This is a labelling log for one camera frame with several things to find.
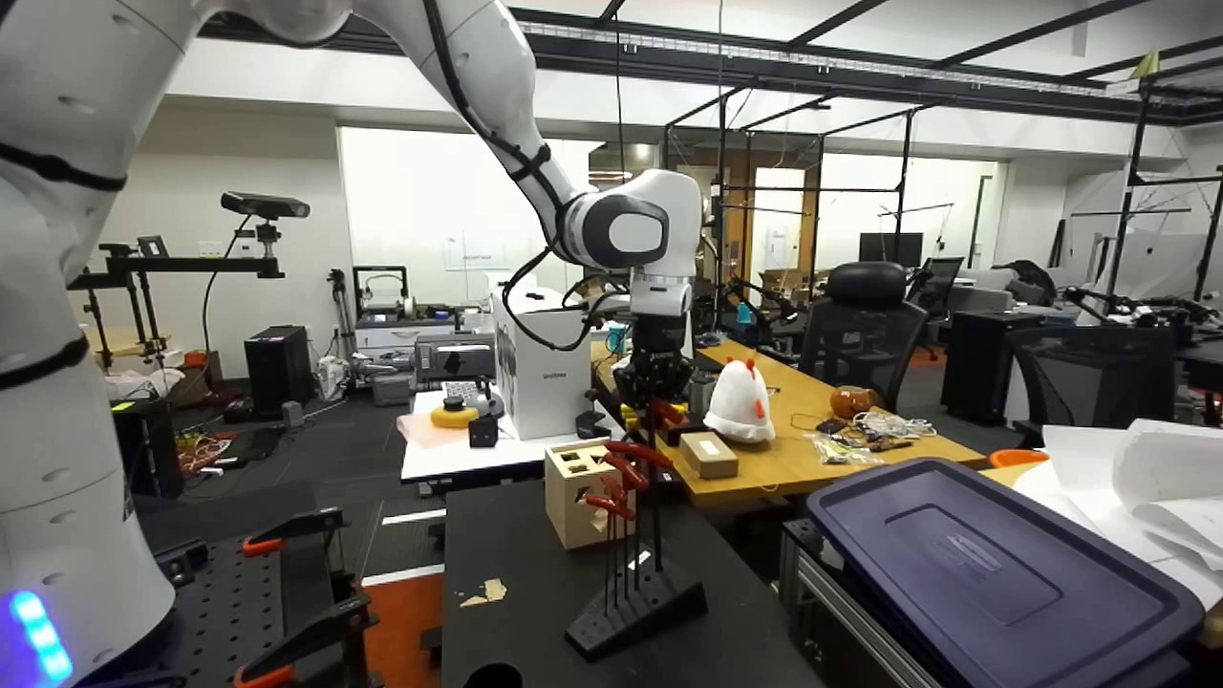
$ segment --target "white table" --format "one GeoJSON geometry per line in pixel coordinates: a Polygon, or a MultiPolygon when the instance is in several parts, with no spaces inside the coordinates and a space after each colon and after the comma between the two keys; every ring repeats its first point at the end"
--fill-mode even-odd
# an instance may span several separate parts
{"type": "MultiPolygon", "coordinates": [[[[516,426],[502,416],[496,448],[470,448],[466,428],[436,428],[433,412],[442,404],[442,394],[415,394],[413,412],[396,416],[404,439],[404,464],[396,482],[436,482],[459,476],[491,476],[544,464],[547,448],[578,443],[578,437],[538,437],[521,439],[516,426]]],[[[618,426],[599,411],[599,426],[618,437],[618,426]]]]}

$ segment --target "blue light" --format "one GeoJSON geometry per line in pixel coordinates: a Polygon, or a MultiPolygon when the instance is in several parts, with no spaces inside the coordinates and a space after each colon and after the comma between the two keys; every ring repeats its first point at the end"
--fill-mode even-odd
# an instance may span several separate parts
{"type": "Polygon", "coordinates": [[[66,686],[73,678],[73,660],[66,649],[40,654],[47,681],[66,686]]]}
{"type": "Polygon", "coordinates": [[[57,649],[63,648],[63,639],[52,635],[49,622],[28,629],[28,639],[29,639],[35,649],[57,649]]]}
{"type": "Polygon", "coordinates": [[[73,657],[63,635],[52,630],[47,606],[35,592],[17,592],[8,600],[8,611],[20,618],[28,648],[40,654],[41,686],[47,688],[69,686],[73,657]]]}
{"type": "Polygon", "coordinates": [[[47,607],[35,592],[17,592],[8,607],[23,629],[47,618],[47,607]]]}

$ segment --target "box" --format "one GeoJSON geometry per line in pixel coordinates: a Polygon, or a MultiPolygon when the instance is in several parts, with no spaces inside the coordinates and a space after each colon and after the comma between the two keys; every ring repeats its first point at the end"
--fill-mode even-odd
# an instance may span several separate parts
{"type": "Polygon", "coordinates": [[[629,537],[629,524],[612,524],[605,507],[585,504],[585,496],[608,495],[605,482],[618,486],[605,443],[568,443],[544,455],[544,513],[564,552],[629,537]]]}
{"type": "Polygon", "coordinates": [[[375,404],[404,404],[415,394],[415,380],[413,376],[375,376],[375,404]]]}
{"type": "Polygon", "coordinates": [[[1165,574],[950,464],[805,496],[835,576],[942,686],[1112,686],[1185,669],[1204,607],[1165,574]]]}
{"type": "Polygon", "coordinates": [[[679,448],[703,482],[736,476],[736,455],[715,432],[686,432],[679,448]]]}

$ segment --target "orange object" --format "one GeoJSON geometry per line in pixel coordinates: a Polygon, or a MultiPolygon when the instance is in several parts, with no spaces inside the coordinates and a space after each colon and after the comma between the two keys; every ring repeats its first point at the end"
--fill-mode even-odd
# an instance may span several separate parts
{"type": "Polygon", "coordinates": [[[1026,464],[1042,464],[1049,455],[1037,451],[1037,448],[1007,448],[1007,451],[993,451],[991,464],[993,467],[1026,467],[1026,464]]]}
{"type": "Polygon", "coordinates": [[[204,371],[208,369],[208,351],[184,351],[184,369],[187,371],[204,371]]]}
{"type": "Polygon", "coordinates": [[[440,669],[419,639],[442,629],[442,574],[367,585],[375,629],[367,629],[372,678],[382,688],[436,688],[440,669]]]}
{"type": "Polygon", "coordinates": [[[836,420],[852,420],[856,412],[877,411],[877,404],[879,404],[879,394],[866,389],[866,388],[836,388],[835,399],[829,399],[829,404],[835,404],[835,416],[836,416],[836,420]]]}
{"type": "Polygon", "coordinates": [[[242,556],[245,558],[270,558],[270,556],[280,556],[284,552],[284,539],[245,539],[242,542],[242,556]]]}
{"type": "Polygon", "coordinates": [[[280,669],[259,674],[259,678],[245,678],[245,669],[237,669],[237,678],[235,678],[235,688],[289,688],[289,686],[297,686],[289,667],[280,667],[280,669]]]}

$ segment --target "computer monitor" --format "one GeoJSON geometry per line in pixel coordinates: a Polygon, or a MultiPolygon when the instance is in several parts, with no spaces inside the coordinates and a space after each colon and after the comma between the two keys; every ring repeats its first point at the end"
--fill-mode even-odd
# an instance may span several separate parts
{"type": "Polygon", "coordinates": [[[891,259],[903,267],[921,267],[921,232],[859,232],[856,259],[891,259]]]}

